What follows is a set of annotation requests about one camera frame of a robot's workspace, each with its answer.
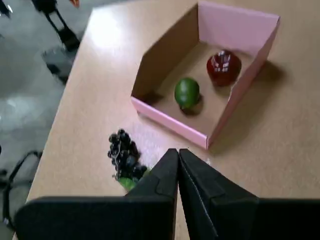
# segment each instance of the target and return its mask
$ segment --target concrete floor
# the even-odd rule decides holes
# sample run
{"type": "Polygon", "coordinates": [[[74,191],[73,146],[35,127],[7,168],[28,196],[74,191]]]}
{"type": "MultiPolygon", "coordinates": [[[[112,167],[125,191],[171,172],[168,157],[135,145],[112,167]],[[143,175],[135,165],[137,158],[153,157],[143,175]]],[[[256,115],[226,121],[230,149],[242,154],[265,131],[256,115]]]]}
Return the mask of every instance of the concrete floor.
{"type": "MultiPolygon", "coordinates": [[[[41,53],[58,46],[60,40],[46,18],[30,0],[4,0],[13,9],[11,19],[0,17],[0,168],[9,172],[30,150],[42,150],[64,91],[64,85],[47,69],[41,53]]],[[[80,0],[74,8],[68,0],[58,0],[58,9],[69,27],[83,31],[93,7],[116,0],[80,0]]],[[[18,174],[32,178],[37,161],[30,159],[18,174]]],[[[23,205],[28,187],[19,187],[10,196],[12,211],[23,205]]],[[[2,196],[0,195],[2,219],[2,196]]],[[[13,233],[0,223],[0,239],[13,233]]]]}

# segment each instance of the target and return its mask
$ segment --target black cable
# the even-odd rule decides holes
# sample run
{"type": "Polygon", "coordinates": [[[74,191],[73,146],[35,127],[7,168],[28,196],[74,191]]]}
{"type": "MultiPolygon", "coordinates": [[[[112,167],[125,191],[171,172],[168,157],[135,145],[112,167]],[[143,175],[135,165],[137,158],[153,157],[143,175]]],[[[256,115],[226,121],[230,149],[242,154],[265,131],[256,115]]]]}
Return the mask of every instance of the black cable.
{"type": "Polygon", "coordinates": [[[42,156],[42,152],[38,152],[38,151],[30,151],[28,152],[14,167],[12,173],[10,174],[8,180],[7,180],[7,184],[3,190],[3,206],[2,206],[2,214],[3,214],[3,223],[10,228],[11,230],[15,231],[15,225],[14,222],[10,216],[10,199],[9,199],[9,195],[10,195],[10,191],[13,187],[15,187],[14,179],[19,171],[19,169],[21,168],[21,166],[24,164],[24,162],[26,161],[26,159],[31,156],[31,155],[35,155],[38,160],[40,160],[41,156],[42,156]]]}

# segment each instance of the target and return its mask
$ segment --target fake fruit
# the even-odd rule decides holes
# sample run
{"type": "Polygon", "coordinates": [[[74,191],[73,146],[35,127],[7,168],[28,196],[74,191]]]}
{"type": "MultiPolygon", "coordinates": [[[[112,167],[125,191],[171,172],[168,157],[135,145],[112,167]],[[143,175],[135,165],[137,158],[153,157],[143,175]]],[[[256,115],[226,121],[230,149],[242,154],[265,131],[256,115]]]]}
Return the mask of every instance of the fake fruit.
{"type": "Polygon", "coordinates": [[[240,59],[231,51],[222,50],[209,58],[206,69],[214,86],[223,87],[232,84],[241,70],[240,59]]]}
{"type": "Polygon", "coordinates": [[[199,84],[193,78],[182,78],[175,86],[174,98],[182,110],[192,108],[200,98],[199,84]]]}

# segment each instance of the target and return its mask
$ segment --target wooden table surface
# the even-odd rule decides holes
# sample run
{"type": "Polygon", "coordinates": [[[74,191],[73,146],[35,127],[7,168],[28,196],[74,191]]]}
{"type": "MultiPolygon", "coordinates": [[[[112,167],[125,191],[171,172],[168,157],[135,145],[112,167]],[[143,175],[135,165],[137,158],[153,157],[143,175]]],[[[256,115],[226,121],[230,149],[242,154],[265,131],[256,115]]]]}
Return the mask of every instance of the wooden table surface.
{"type": "MultiPolygon", "coordinates": [[[[152,167],[168,148],[189,148],[261,197],[320,198],[320,1],[217,0],[281,16],[269,62],[216,143],[204,151],[137,115],[130,94],[143,53],[194,0],[145,0],[91,15],[28,199],[115,196],[107,157],[124,128],[152,167]]],[[[188,239],[179,201],[176,239],[188,239]]]]}

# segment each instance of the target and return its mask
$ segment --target red apple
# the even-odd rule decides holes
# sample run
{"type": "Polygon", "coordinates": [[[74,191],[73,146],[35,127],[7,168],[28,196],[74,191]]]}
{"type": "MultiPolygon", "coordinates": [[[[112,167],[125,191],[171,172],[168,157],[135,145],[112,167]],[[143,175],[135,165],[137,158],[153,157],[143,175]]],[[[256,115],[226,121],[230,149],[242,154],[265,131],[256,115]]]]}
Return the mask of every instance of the red apple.
{"type": "Polygon", "coordinates": [[[223,87],[236,81],[241,70],[240,59],[229,50],[222,50],[211,56],[206,69],[214,86],[223,87]]]}

